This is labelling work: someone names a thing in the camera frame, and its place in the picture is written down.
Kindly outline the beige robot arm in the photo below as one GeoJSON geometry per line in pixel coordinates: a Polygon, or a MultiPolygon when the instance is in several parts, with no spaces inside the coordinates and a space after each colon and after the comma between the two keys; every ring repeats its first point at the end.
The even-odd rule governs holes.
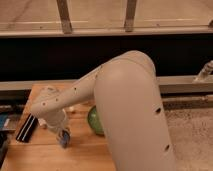
{"type": "Polygon", "coordinates": [[[47,86],[31,104],[52,132],[66,130],[64,109],[94,100],[116,171],[176,171],[155,65],[140,51],[101,64],[66,89],[47,86]]]}

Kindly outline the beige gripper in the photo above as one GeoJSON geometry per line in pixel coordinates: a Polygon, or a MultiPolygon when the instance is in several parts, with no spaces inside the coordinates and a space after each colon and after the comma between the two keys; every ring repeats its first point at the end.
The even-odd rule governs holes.
{"type": "Polygon", "coordinates": [[[55,134],[59,134],[61,131],[68,131],[68,117],[64,110],[47,113],[43,119],[48,129],[55,134]]]}

